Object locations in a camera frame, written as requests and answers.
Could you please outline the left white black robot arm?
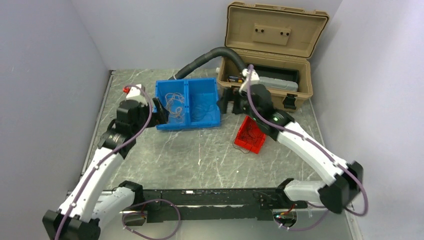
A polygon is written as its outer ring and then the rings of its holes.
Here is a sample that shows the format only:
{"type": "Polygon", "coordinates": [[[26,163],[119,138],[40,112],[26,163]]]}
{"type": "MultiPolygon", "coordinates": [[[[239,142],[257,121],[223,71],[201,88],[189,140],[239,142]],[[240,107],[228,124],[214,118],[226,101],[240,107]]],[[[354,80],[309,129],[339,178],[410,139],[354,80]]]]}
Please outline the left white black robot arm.
{"type": "Polygon", "coordinates": [[[146,129],[167,122],[169,111],[154,97],[129,97],[119,103],[116,117],[102,134],[93,159],[75,189],[55,211],[48,210],[42,223],[51,240],[97,240],[108,223],[123,209],[139,209],[143,187],[124,181],[98,202],[107,181],[121,165],[136,138],[146,129]]]}

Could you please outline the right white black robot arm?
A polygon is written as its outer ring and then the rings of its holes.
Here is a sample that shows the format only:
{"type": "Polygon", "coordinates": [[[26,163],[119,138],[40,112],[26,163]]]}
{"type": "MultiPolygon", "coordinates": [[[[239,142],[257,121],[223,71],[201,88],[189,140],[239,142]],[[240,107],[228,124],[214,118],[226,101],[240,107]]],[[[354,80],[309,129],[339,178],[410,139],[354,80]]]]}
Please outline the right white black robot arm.
{"type": "Polygon", "coordinates": [[[362,165],[356,161],[348,163],[317,142],[290,114],[274,107],[271,93],[262,84],[251,85],[249,92],[224,87],[216,102],[222,114],[227,113],[229,103],[233,104],[233,114],[244,114],[255,121],[262,133],[301,157],[320,177],[318,181],[286,179],[275,194],[280,207],[317,203],[340,214],[363,192],[362,165]]]}

